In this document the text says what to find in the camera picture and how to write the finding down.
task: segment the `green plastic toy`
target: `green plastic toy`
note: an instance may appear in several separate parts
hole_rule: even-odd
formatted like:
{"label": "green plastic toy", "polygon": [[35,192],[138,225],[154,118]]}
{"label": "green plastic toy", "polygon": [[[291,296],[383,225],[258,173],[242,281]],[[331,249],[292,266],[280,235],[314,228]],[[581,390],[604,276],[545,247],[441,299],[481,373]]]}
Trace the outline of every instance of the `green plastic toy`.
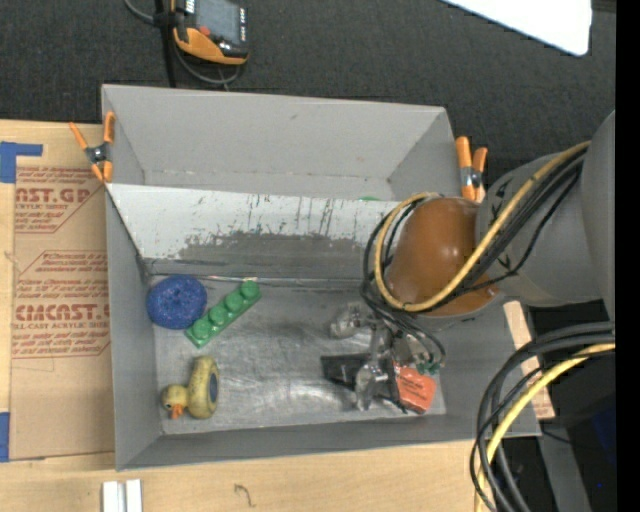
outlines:
{"label": "green plastic toy", "polygon": [[193,344],[204,347],[229,324],[260,300],[262,294],[255,281],[244,281],[237,290],[224,297],[189,327],[185,334]]}

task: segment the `gray bin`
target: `gray bin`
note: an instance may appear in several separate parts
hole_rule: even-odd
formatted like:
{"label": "gray bin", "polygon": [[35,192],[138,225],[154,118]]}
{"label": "gray bin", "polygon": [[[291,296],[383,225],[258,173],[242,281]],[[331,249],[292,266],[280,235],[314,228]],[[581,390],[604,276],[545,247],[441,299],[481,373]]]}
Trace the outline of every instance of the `gray bin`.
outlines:
{"label": "gray bin", "polygon": [[[448,363],[424,416],[384,402],[358,411],[320,366],[321,355],[367,348],[366,332],[335,340],[328,325],[358,299],[363,249],[379,220],[416,192],[459,194],[444,109],[104,86],[108,111],[117,469],[474,436],[482,391],[513,352],[500,307],[440,334]],[[262,298],[198,349],[146,312],[150,287],[172,274],[200,278],[209,306],[245,278],[258,279]],[[169,420],[161,390],[186,384],[204,354],[220,367],[218,410]],[[512,435],[535,432],[527,410]]]}

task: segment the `bin floor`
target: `bin floor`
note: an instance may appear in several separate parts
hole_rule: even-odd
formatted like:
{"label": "bin floor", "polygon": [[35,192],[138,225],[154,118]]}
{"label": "bin floor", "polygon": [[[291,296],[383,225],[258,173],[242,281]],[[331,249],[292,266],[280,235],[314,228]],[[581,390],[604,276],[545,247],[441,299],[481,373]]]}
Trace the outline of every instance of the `bin floor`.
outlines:
{"label": "bin floor", "polygon": [[[238,283],[203,280],[208,307]],[[323,355],[366,352],[366,329],[351,338],[329,336],[335,315],[357,301],[357,283],[261,284],[262,298],[224,331],[198,349],[183,331],[155,327],[158,413],[165,434],[202,433],[256,427],[308,425],[406,417],[388,401],[375,400],[368,411],[355,409],[355,394],[326,380]],[[218,408],[209,419],[187,412],[171,420],[161,409],[160,392],[169,384],[187,384],[192,362],[213,356],[220,370]],[[440,390],[427,414],[445,414]]]}

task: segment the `cardboard sheet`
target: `cardboard sheet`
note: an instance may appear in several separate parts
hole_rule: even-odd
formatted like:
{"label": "cardboard sheet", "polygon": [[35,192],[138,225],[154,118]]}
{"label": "cardboard sheet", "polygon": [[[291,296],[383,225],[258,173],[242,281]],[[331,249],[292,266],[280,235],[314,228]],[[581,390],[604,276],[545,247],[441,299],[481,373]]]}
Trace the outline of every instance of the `cardboard sheet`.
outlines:
{"label": "cardboard sheet", "polygon": [[0,414],[9,410],[13,307],[13,210],[15,187],[0,183]]}
{"label": "cardboard sheet", "polygon": [[44,149],[16,169],[10,459],[113,450],[103,186],[66,123],[3,121],[0,140]]}

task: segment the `yellow duck toy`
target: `yellow duck toy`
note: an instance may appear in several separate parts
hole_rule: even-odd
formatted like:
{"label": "yellow duck toy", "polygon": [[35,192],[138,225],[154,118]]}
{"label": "yellow duck toy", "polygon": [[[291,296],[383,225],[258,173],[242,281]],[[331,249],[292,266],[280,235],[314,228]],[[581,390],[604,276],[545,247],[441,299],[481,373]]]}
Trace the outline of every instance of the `yellow duck toy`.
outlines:
{"label": "yellow duck toy", "polygon": [[171,419],[179,418],[185,409],[194,418],[210,418],[218,405],[220,374],[213,357],[200,356],[194,361],[187,387],[171,384],[162,392],[162,406],[171,412]]}

